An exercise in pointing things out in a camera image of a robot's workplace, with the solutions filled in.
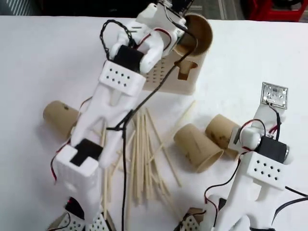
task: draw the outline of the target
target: white tablecloth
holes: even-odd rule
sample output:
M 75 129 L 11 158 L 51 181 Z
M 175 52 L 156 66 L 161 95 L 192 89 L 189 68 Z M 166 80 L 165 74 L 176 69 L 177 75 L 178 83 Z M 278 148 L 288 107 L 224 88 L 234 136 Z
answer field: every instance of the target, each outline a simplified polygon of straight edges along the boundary
M 0 225 L 1 230 L 41 231 L 63 212 L 66 198 L 53 185 L 50 160 L 60 141 L 45 125 L 44 107 L 61 100 L 78 108 L 91 96 L 105 55 L 99 33 L 105 18 L 0 17 Z M 289 186 L 308 193 L 307 54 L 308 24 L 250 21 L 211 21 L 213 44 L 192 96 L 156 94 L 148 103 L 162 136 L 180 113 L 197 100 L 186 123 L 204 129 L 221 113 L 238 124 L 251 119 L 259 105 L 262 81 L 289 87 L 287 119 L 281 141 L 291 147 L 295 161 Z M 117 27 L 107 28 L 110 46 Z M 148 92 L 143 92 L 140 99 Z M 206 187 L 226 181 L 235 163 L 222 158 L 202 174 L 192 172 L 173 142 L 168 146 L 183 187 L 179 188 L 163 155 L 159 166 L 183 214 L 203 206 Z M 120 230 L 123 173 L 113 183 L 110 214 Z M 227 196 L 229 186 L 213 189 Z M 297 198 L 283 192 L 273 206 Z M 307 203 L 283 210 L 277 231 L 305 230 Z M 160 200 L 132 208 L 131 230 L 173 230 L 177 223 Z

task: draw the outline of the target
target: white plastic part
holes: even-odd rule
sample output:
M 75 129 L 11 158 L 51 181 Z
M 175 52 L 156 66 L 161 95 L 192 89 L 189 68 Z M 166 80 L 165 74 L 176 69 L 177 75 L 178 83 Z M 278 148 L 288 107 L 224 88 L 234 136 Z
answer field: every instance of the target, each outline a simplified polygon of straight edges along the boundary
M 183 17 L 178 17 L 171 11 L 167 10 L 168 16 L 177 24 L 180 24 L 181 26 L 185 27 L 186 20 Z M 184 35 L 184 31 L 176 28 L 166 17 L 164 5 L 159 3 L 157 5 L 151 3 L 149 6 L 142 11 L 136 18 L 136 21 L 141 24 L 146 24 L 149 28 L 162 28 L 166 30 L 170 36 L 171 41 L 170 45 L 164 50 L 163 57 L 168 55 L 174 44 L 176 44 L 178 38 Z M 169 43 L 168 40 L 164 41 L 164 44 L 167 45 Z
M 92 100 L 76 124 L 71 138 L 72 146 L 79 144 L 100 119 L 105 120 L 107 127 L 116 126 L 135 106 L 144 83 L 142 75 L 106 61 Z M 121 92 L 116 105 L 112 100 L 115 90 Z M 108 142 L 100 155 L 100 167 L 106 168 L 112 163 L 112 155 L 121 135 L 119 131 L 107 132 Z
M 180 79 L 180 68 L 176 67 L 164 82 L 160 91 L 186 95 L 193 94 L 205 56 L 206 53 L 195 57 L 187 57 L 183 63 L 189 62 L 193 64 L 193 68 L 189 70 L 187 80 Z M 175 51 L 172 51 L 168 56 L 162 58 L 153 69 L 145 75 L 146 83 L 144 84 L 144 90 L 154 90 L 174 63 L 180 58 L 181 56 Z
M 158 31 L 149 28 L 145 24 L 131 21 L 126 26 L 128 30 L 132 32 L 132 37 L 137 45 L 141 45 L 137 50 L 145 54 L 140 61 L 140 72 L 147 73 L 161 59 L 164 46 L 167 45 L 169 41 L 167 39 L 163 41 Z M 111 59 L 114 59 L 122 45 L 128 45 L 128 37 L 123 29 L 121 29 L 118 34 L 117 43 L 113 45 L 110 50 Z
M 84 211 L 85 221 L 89 224 L 102 212 L 101 182 L 102 170 L 96 160 L 88 157 L 79 167 L 71 163 L 77 150 L 66 145 L 54 160 L 58 181 L 65 194 L 74 197 Z
M 248 216 L 250 227 L 270 228 L 275 213 L 274 202 L 284 189 L 286 171 L 284 165 L 267 157 L 255 152 L 246 153 L 235 176 L 227 202 L 218 213 L 215 231 L 230 230 L 244 215 Z M 261 186 L 256 201 L 251 201 L 247 193 L 253 182 Z
M 92 224 L 86 224 L 84 220 L 79 219 L 75 215 L 70 213 L 71 222 L 66 228 L 61 229 L 62 231 L 109 231 L 109 228 L 104 220 L 103 216 L 100 214 L 98 218 Z M 68 224 L 69 217 L 66 214 L 58 228 L 64 227 Z
M 261 141 L 261 135 L 253 128 L 244 128 L 240 134 L 243 147 L 255 150 Z

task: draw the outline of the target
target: brown paper cup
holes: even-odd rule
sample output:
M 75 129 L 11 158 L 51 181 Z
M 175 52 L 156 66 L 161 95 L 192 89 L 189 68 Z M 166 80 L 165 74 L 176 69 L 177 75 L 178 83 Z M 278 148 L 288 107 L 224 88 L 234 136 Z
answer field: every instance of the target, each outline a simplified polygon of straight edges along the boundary
M 193 124 L 182 127 L 175 134 L 174 141 L 184 151 L 197 173 L 208 169 L 223 154 L 223 150 Z
M 208 138 L 211 139 L 222 149 L 227 149 L 232 134 L 232 129 L 238 126 L 228 118 L 218 114 L 207 126 L 205 133 Z
M 188 31 L 195 35 L 198 39 L 197 48 L 188 57 L 195 57 L 205 53 L 209 49 L 213 40 L 213 32 L 210 24 L 202 15 L 196 13 L 188 13 L 185 16 L 185 19 L 187 22 Z M 188 51 L 191 51 L 194 46 L 194 39 L 190 35 L 184 34 L 183 38 L 174 50 L 176 53 L 183 56 Z
M 43 117 L 63 139 L 67 140 L 76 124 L 78 111 L 61 101 L 53 101 L 44 109 Z

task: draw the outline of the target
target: wooden stick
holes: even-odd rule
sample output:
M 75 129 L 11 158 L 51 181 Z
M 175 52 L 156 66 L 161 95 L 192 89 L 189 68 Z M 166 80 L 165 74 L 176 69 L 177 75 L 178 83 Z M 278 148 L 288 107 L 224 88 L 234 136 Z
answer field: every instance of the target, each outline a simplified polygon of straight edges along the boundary
M 107 123 L 104 121 L 102 128 L 102 136 L 101 136 L 101 147 L 104 147 L 106 143 L 106 128 L 107 128 Z
M 150 154 L 153 154 L 153 147 L 152 147 L 152 143 L 151 143 L 151 140 L 149 139 L 149 149 L 150 149 Z M 160 189 L 162 190 L 162 193 L 165 194 L 165 190 L 164 190 L 164 186 L 163 186 L 163 182 L 162 182 L 162 178 L 160 176 L 160 173 L 159 173 L 159 170 L 158 170 L 158 167 L 157 167 L 157 163 L 156 163 L 156 159 L 154 158 L 153 159 L 153 163 L 154 163 L 154 167 L 156 169 L 156 172 L 157 172 L 157 177 L 158 177 L 158 181 L 159 181 L 159 187 Z
M 146 154 L 147 154 L 147 161 L 146 161 L 146 166 L 148 167 L 148 181 L 149 181 L 149 191 L 150 191 L 150 198 L 153 198 L 154 195 L 154 190 L 153 190 L 153 182 L 152 182 L 152 165 L 148 164 L 148 161 L 150 160 L 150 134 L 148 130 L 148 121 L 147 121 L 147 116 L 144 114 L 144 126 L 145 126 L 145 137 L 146 137 Z
M 175 126 L 173 127 L 173 129 L 170 131 L 170 133 L 167 135 L 166 139 L 164 139 L 164 142 L 161 143 L 161 145 L 159 146 L 159 148 L 155 151 L 154 155 L 156 155 L 157 153 L 159 153 L 159 151 L 164 147 L 165 143 L 170 140 L 174 133 L 177 131 L 178 126 L 180 125 L 180 123 L 182 122 L 182 120 L 185 118 L 185 116 L 188 114 L 188 112 L 195 106 L 196 104 L 196 100 L 194 100 L 191 105 L 183 112 L 183 114 L 181 115 L 181 117 L 178 119 L 178 121 L 176 122 Z
M 148 110 L 147 108 L 146 108 L 146 112 L 147 112 L 147 114 L 148 114 L 148 116 L 149 116 L 150 122 L 151 122 L 151 124 L 152 124 L 153 129 L 154 129 L 154 132 L 155 132 L 155 134 L 156 134 L 156 136 L 157 136 L 159 142 L 162 144 L 162 143 L 163 143 L 163 142 L 162 142 L 162 139 L 160 138 L 160 136 L 159 136 L 159 134 L 158 134 L 158 131 L 157 131 L 156 127 L 155 127 L 154 121 L 153 121 L 153 119 L 152 119 L 152 117 L 151 117 L 151 115 L 150 115 L 150 112 L 149 112 L 149 110 Z M 182 187 L 181 181 L 179 180 L 179 177 L 178 177 L 178 175 L 177 175 L 177 173 L 176 173 L 176 171 L 175 171 L 175 169 L 174 169 L 174 167 L 173 167 L 173 164 L 172 164 L 172 162 L 171 162 L 171 160 L 170 160 L 170 158 L 169 158 L 169 153 L 168 153 L 167 149 L 166 149 L 164 146 L 163 146 L 163 151 L 164 151 L 165 157 L 166 157 L 166 159 L 167 159 L 167 161 L 168 161 L 168 163 L 169 163 L 169 166 L 170 166 L 170 168 L 171 168 L 171 170 L 172 170 L 172 172 L 173 172 L 173 175 L 174 175 L 175 179 L 177 180 L 178 185 L 179 185 L 180 187 Z
M 111 202 L 111 169 L 108 168 L 108 177 L 107 177 L 107 199 L 108 202 Z
M 140 151 L 141 151 L 141 192 L 143 192 L 144 188 L 144 120 L 143 120 L 143 112 L 140 114 Z
M 145 114 L 142 114 L 142 123 L 143 123 L 143 155 L 144 155 L 144 179 L 145 179 L 145 193 L 146 193 L 146 199 L 151 198 L 151 187 L 150 187 L 150 172 L 149 172 L 149 166 L 148 160 L 148 137 L 147 137 L 147 129 L 146 129 L 146 123 L 145 123 Z
M 134 139 L 130 172 L 132 173 L 129 176 L 129 186 L 128 186 L 128 203 L 126 208 L 126 228 L 129 230 L 129 216 L 130 216 L 130 206 L 133 197 L 133 184 L 134 184 L 134 170 L 135 170 L 135 161 L 136 161 L 136 138 Z
M 104 200 L 103 200 L 103 203 L 104 203 L 104 206 L 103 206 L 103 209 L 104 209 L 104 218 L 107 219 L 107 181 L 108 181 L 108 169 L 105 168 L 104 170 Z
M 126 144 L 126 152 L 128 151 L 128 147 L 130 146 L 134 136 L 135 136 L 136 131 L 133 131 L 133 133 L 130 135 L 130 138 L 128 139 L 128 142 Z M 117 160 L 115 161 L 115 168 L 113 169 L 112 173 L 111 173 L 111 177 L 114 175 L 115 171 L 117 170 L 117 168 L 119 167 L 120 161 L 122 160 L 122 155 L 123 152 L 121 152 L 117 158 Z
M 156 184 L 158 185 L 158 180 L 155 178 L 154 175 L 152 175 L 152 178 L 153 178 L 153 180 L 156 182 Z M 178 212 L 177 212 L 178 209 L 175 208 L 175 206 L 174 206 L 174 204 L 173 204 L 173 202 L 172 202 L 172 197 L 169 197 L 169 196 L 166 195 L 166 194 L 162 194 L 162 191 L 161 191 L 161 190 L 158 190 L 158 191 L 161 193 L 162 197 L 165 198 L 165 200 L 168 202 L 168 204 L 169 204 L 170 207 L 171 207 L 171 210 L 174 212 L 174 215 L 179 219 L 179 221 L 181 221 L 182 218 L 181 218 L 181 216 L 178 215 Z
M 140 191 L 140 112 L 137 112 L 137 146 L 136 146 L 136 182 L 137 182 L 137 198 L 138 201 L 141 199 L 141 191 Z
M 91 129 L 91 131 L 93 131 L 97 136 L 101 137 L 102 136 L 102 133 L 95 130 L 95 129 Z

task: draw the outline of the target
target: black wire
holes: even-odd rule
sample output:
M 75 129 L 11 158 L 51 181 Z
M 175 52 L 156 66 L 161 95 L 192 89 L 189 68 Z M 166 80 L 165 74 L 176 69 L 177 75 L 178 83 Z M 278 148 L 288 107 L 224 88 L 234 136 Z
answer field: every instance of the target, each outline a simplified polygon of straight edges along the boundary
M 129 40 L 132 39 L 131 37 L 131 33 L 130 31 L 128 31 L 127 27 L 125 27 L 123 24 L 121 24 L 118 21 L 115 21 L 113 19 L 111 20 L 107 20 L 106 23 L 104 23 L 102 30 L 101 30 L 101 34 L 100 34 L 100 38 L 104 47 L 104 50 L 106 52 L 106 56 L 107 59 L 109 59 L 109 49 L 106 47 L 106 44 L 103 40 L 103 32 L 107 26 L 108 23 L 116 23 L 119 26 L 121 26 L 122 28 L 124 28 L 125 32 L 128 35 Z M 188 51 L 185 55 L 183 55 L 178 61 L 176 61 L 174 63 L 174 65 L 171 67 L 171 69 L 167 72 L 166 76 L 163 78 L 163 80 L 160 82 L 160 84 L 134 109 L 131 110 L 114 128 L 107 128 L 107 130 L 114 130 L 114 131 L 122 131 L 122 138 L 123 138 L 123 170 L 124 170 L 124 189 L 123 189 L 123 202 L 122 202 L 122 231 L 124 231 L 124 217 L 125 217 L 125 200 L 126 200 L 126 180 L 127 180 L 127 172 L 126 172 L 126 128 L 128 123 L 130 122 L 130 120 L 134 117 L 134 115 L 136 114 L 136 112 L 162 87 L 162 85 L 164 84 L 164 82 L 167 80 L 167 78 L 169 77 L 169 75 L 172 73 L 172 71 L 177 67 L 177 64 L 182 62 L 187 56 L 189 56 L 191 53 L 194 52 L 194 50 L 196 49 L 197 45 L 198 45 L 198 40 L 197 38 L 191 33 L 189 32 L 186 28 L 180 26 L 177 26 L 178 24 L 175 24 L 175 26 L 179 29 L 182 29 L 184 32 L 186 32 L 187 34 L 189 34 L 190 36 L 192 36 L 192 38 L 195 40 L 195 47 L 193 49 L 191 49 L 190 51 Z
M 105 31 L 105 29 L 106 29 L 106 27 L 107 27 L 107 25 L 108 25 L 109 23 L 115 23 L 115 24 L 117 24 L 118 26 L 120 26 L 120 27 L 122 27 L 122 28 L 124 29 L 125 33 L 127 34 L 128 40 L 129 40 L 129 41 L 128 41 L 128 46 L 129 46 L 129 47 L 133 47 L 133 46 L 135 45 L 135 40 L 133 39 L 133 37 L 132 37 L 132 35 L 131 35 L 131 32 L 129 31 L 129 29 L 128 29 L 125 25 L 123 25 L 122 23 L 120 23 L 119 21 L 116 21 L 116 20 L 114 20 L 114 19 L 108 19 L 108 20 L 103 24 L 103 27 L 102 27 L 101 33 L 100 33 L 100 39 L 101 39 L 101 41 L 102 41 L 104 50 L 105 50 L 105 52 L 106 52 L 106 57 L 107 57 L 108 60 L 110 60 L 109 48 L 107 48 L 107 46 L 106 46 L 106 44 L 105 44 L 105 42 L 104 42 L 103 34 L 104 34 L 104 31 Z
M 293 205 L 293 204 L 296 204 L 296 203 L 299 203 L 299 202 L 303 202 L 303 201 L 308 201 L 308 197 L 304 197 L 304 198 L 299 198 L 299 199 L 296 199 L 296 200 L 292 200 L 292 201 L 289 201 L 287 203 L 284 203 L 282 206 L 280 206 L 279 208 L 276 209 L 276 212 L 275 212 L 275 215 L 274 215 L 274 218 L 273 218 L 273 221 L 272 221 L 272 224 L 276 218 L 276 216 L 278 215 L 279 212 L 281 212 L 281 210 L 283 210 L 284 208 L 290 206 L 290 205 Z
M 276 113 L 277 117 L 277 133 L 276 133 L 276 138 L 275 140 L 279 140 L 279 135 L 280 135 L 280 125 L 281 125 L 281 120 L 280 120 L 280 115 L 279 112 L 275 108 L 272 107 L 272 104 L 269 104 L 269 107 Z
M 293 193 L 296 193 L 296 194 L 298 194 L 298 195 L 300 195 L 300 196 L 308 197 L 307 194 L 304 194 L 304 193 L 302 193 L 302 192 L 296 191 L 295 189 L 292 189 L 292 188 L 290 188 L 290 187 L 288 187 L 288 186 L 286 186 L 285 189 L 286 189 L 286 190 L 289 190 L 289 191 L 291 191 L 291 192 L 293 192 Z
M 71 215 L 69 215 L 69 213 L 66 213 L 68 215 L 68 224 L 66 224 L 63 227 L 58 227 L 58 228 L 53 228 L 53 229 L 49 229 L 47 231 L 55 231 L 55 230 L 61 230 L 61 229 L 65 229 L 66 227 L 69 226 L 69 224 L 71 223 Z
M 229 183 L 230 183 L 230 181 L 234 178 L 234 176 L 235 176 L 235 174 L 236 174 L 237 170 L 239 169 L 240 163 L 241 163 L 241 160 L 239 159 L 239 160 L 238 160 L 238 162 L 237 162 L 237 166 L 236 166 L 235 171 L 233 172 L 233 174 L 232 174 L 231 178 L 230 178 L 227 182 L 225 182 L 225 183 L 223 183 L 223 184 L 216 184 L 216 185 L 212 185 L 212 186 L 208 187 L 208 188 L 205 190 L 205 192 L 204 192 L 205 201 L 207 201 L 207 200 L 208 200 L 208 198 L 207 198 L 207 196 L 206 196 L 207 191 L 209 191 L 209 190 L 210 190 L 210 189 L 212 189 L 212 188 L 215 188 L 215 187 L 220 187 L 220 186 L 224 186 L 224 185 L 226 185 L 226 184 L 229 184 Z

